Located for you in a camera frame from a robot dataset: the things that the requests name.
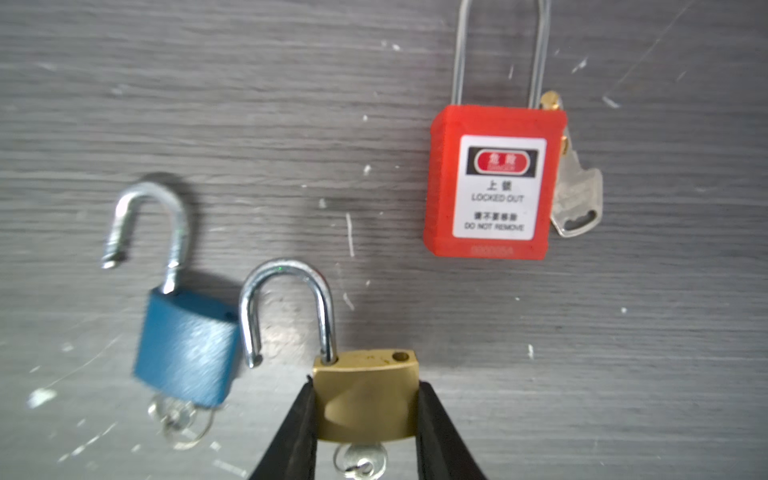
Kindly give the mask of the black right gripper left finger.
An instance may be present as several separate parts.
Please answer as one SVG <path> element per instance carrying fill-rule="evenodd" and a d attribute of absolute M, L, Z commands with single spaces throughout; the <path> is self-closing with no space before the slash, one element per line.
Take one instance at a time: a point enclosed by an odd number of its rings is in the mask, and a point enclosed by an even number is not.
<path fill-rule="evenodd" d="M 316 394 L 308 377 L 249 480 L 314 480 Z"/>

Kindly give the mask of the brass padlock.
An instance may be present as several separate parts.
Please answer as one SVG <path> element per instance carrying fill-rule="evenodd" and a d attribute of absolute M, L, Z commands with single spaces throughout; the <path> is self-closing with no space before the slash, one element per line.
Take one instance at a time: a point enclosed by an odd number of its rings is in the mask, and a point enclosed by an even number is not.
<path fill-rule="evenodd" d="M 287 275 L 312 291 L 317 311 L 320 353 L 308 380 L 310 417 L 315 437 L 337 445 L 334 464 L 348 479 L 379 479 L 387 468 L 386 442 L 416 434 L 419 363 L 412 350 L 374 349 L 340 352 L 330 287 L 313 266 L 295 259 L 274 259 L 256 267 L 239 295 L 239 315 L 249 368 L 262 361 L 258 313 L 262 287 Z"/>

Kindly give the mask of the red safety padlock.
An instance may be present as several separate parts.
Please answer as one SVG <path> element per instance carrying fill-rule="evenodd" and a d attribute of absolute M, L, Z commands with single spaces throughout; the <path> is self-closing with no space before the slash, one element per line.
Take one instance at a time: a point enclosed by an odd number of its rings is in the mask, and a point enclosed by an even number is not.
<path fill-rule="evenodd" d="M 463 103 L 471 6 L 459 7 L 451 100 L 430 128 L 423 241 L 439 257 L 542 260 L 567 126 L 541 105 L 551 4 L 538 4 L 524 108 Z"/>

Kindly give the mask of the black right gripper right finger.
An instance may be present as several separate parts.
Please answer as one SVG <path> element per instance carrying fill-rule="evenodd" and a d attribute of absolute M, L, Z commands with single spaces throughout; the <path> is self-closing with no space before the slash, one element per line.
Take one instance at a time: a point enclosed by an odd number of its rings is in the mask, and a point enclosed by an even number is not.
<path fill-rule="evenodd" d="M 433 387 L 421 381 L 417 402 L 417 474 L 420 480 L 486 480 Z"/>

